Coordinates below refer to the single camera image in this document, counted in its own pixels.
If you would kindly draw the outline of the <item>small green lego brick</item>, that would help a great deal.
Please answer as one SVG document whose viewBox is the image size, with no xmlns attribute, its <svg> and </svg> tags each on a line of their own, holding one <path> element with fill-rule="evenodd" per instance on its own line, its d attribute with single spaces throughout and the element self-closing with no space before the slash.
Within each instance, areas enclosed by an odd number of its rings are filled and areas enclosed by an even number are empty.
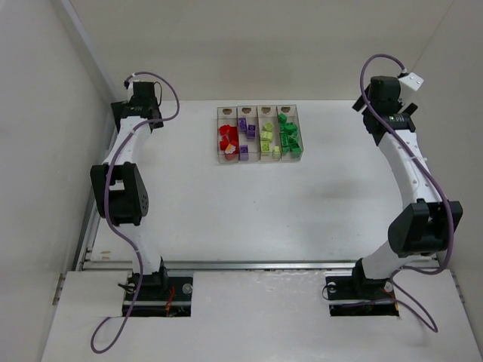
<svg viewBox="0 0 483 362">
<path fill-rule="evenodd" d="M 298 126 L 293 122 L 287 122 L 280 124 L 280 132 L 283 134 L 296 134 L 298 132 Z"/>
</svg>

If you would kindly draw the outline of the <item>green arch lego brick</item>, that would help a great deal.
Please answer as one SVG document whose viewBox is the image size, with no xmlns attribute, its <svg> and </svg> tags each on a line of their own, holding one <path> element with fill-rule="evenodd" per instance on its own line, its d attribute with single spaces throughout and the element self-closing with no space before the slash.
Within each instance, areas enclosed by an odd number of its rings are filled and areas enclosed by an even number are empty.
<svg viewBox="0 0 483 362">
<path fill-rule="evenodd" d="M 278 123 L 279 124 L 285 125 L 285 124 L 287 124 L 287 121 L 288 121 L 288 117 L 285 114 L 278 115 Z"/>
</svg>

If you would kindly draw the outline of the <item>green square lego brick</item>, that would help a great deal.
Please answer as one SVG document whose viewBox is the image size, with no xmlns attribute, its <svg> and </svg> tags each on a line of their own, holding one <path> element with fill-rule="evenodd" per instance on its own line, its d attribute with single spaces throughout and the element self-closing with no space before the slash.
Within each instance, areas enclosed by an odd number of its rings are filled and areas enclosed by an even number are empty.
<svg viewBox="0 0 483 362">
<path fill-rule="evenodd" d="M 302 149 L 300 147 L 292 147 L 290 149 L 290 157 L 292 159 L 299 159 L 302 155 Z"/>
</svg>

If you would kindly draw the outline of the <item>long green lego brick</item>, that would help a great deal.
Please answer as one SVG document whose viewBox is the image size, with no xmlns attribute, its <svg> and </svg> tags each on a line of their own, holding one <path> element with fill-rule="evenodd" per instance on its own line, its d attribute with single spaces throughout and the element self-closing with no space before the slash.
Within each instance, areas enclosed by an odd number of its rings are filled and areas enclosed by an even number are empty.
<svg viewBox="0 0 483 362">
<path fill-rule="evenodd" d="M 283 148 L 298 149 L 300 147 L 299 137 L 296 134 L 283 133 L 280 138 Z"/>
</svg>

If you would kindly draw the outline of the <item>lime small lego brick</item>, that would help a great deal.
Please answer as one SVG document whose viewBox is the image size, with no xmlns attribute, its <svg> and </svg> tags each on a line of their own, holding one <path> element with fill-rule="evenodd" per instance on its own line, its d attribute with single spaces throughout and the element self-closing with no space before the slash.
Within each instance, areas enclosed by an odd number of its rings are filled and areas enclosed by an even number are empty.
<svg viewBox="0 0 483 362">
<path fill-rule="evenodd" d="M 267 132 L 273 132 L 274 126 L 271 122 L 266 122 L 263 124 L 263 130 Z"/>
</svg>

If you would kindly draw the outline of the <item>lime green lego brick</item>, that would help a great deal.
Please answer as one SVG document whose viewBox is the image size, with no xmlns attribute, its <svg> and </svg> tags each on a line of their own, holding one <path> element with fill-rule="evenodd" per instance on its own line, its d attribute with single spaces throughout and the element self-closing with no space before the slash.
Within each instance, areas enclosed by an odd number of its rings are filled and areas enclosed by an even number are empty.
<svg viewBox="0 0 483 362">
<path fill-rule="evenodd" d="M 260 152 L 263 157 L 271 155 L 273 153 L 272 144 L 268 141 L 261 141 Z"/>
</svg>

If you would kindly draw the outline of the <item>red cross lego piece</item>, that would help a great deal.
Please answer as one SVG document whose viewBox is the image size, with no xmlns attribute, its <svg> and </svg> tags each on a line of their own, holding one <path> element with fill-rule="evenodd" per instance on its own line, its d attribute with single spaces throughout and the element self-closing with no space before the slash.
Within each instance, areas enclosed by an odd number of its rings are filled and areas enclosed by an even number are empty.
<svg viewBox="0 0 483 362">
<path fill-rule="evenodd" d="M 229 146 L 229 144 L 230 144 L 229 138 L 223 137 L 221 139 L 221 141 L 219 141 L 220 151 L 224 152 L 227 149 L 227 147 Z"/>
</svg>

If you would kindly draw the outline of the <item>red double round lego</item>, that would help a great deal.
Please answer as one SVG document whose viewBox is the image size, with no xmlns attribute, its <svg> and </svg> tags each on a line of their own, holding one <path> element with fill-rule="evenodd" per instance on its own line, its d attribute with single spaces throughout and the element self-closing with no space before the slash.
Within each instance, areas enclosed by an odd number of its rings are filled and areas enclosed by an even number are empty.
<svg viewBox="0 0 483 362">
<path fill-rule="evenodd" d="M 238 145 L 238 128 L 231 126 L 229 129 L 229 142 L 233 145 Z"/>
</svg>

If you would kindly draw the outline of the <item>red flower round lego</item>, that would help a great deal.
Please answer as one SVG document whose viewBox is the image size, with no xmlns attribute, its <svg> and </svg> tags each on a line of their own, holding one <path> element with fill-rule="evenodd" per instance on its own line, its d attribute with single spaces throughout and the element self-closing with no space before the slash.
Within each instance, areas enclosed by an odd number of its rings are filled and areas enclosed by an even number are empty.
<svg viewBox="0 0 483 362">
<path fill-rule="evenodd" d="M 227 161 L 234 161 L 238 157 L 238 146 L 229 144 L 224 150 L 224 158 Z"/>
</svg>

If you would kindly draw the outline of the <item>purple slope lego brick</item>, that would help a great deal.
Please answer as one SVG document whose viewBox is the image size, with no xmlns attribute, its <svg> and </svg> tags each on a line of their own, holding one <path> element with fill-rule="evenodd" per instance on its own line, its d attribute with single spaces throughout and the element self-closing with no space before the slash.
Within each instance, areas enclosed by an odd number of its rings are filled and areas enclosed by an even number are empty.
<svg viewBox="0 0 483 362">
<path fill-rule="evenodd" d="M 241 133 L 246 133 L 248 129 L 246 118 L 238 118 L 238 130 Z"/>
</svg>

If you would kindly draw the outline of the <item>purple arch lego brick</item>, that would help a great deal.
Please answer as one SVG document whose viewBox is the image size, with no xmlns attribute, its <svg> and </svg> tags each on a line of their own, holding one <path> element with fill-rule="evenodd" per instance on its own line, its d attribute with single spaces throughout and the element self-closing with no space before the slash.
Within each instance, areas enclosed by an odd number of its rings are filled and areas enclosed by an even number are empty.
<svg viewBox="0 0 483 362">
<path fill-rule="evenodd" d="M 241 161 L 248 161 L 250 158 L 250 152 L 248 149 L 248 145 L 240 145 L 239 149 L 239 159 Z"/>
</svg>

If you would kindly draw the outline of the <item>lime square lego brick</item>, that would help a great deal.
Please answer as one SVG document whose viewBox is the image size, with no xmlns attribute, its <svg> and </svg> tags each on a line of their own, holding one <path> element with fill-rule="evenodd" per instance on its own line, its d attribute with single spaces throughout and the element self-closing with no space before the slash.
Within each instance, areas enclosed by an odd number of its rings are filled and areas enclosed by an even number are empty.
<svg viewBox="0 0 483 362">
<path fill-rule="evenodd" d="M 260 140 L 271 143 L 273 141 L 273 132 L 263 130 L 260 133 Z"/>
</svg>

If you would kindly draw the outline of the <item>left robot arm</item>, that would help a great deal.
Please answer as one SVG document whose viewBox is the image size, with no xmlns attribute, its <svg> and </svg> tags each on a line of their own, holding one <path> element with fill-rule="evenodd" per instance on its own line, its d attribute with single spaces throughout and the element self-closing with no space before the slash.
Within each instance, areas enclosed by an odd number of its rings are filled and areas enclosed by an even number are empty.
<svg viewBox="0 0 483 362">
<path fill-rule="evenodd" d="M 91 184 L 98 213 L 133 250 L 133 274 L 124 286 L 126 292 L 164 293 L 168 275 L 160 252 L 140 235 L 149 196 L 137 165 L 144 143 L 154 129 L 163 126 L 156 83 L 126 81 L 125 87 L 128 99 L 111 104 L 115 143 L 104 161 L 91 167 Z"/>
</svg>

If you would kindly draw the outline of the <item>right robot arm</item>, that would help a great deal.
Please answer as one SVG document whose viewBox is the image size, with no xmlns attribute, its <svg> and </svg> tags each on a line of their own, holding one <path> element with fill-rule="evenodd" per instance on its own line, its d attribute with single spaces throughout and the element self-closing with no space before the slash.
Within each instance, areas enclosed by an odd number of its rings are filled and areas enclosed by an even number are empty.
<svg viewBox="0 0 483 362">
<path fill-rule="evenodd" d="M 429 179 L 429 168 L 417 143 L 411 118 L 415 104 L 404 97 L 423 80 L 414 73 L 374 76 L 353 109 L 391 167 L 401 195 L 402 211 L 389 225 L 387 240 L 357 261 L 352 283 L 359 294 L 383 287 L 390 275 L 420 256 L 448 252 L 463 215 L 458 201 L 444 201 Z"/>
</svg>

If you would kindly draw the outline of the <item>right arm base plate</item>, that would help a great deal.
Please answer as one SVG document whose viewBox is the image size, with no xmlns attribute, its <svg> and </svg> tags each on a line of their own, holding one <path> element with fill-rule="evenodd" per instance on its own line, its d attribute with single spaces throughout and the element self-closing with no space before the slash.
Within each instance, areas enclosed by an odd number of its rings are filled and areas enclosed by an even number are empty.
<svg viewBox="0 0 483 362">
<path fill-rule="evenodd" d="M 324 298 L 331 317 L 398 317 L 399 311 L 388 279 L 357 281 L 348 275 L 325 278 Z"/>
</svg>

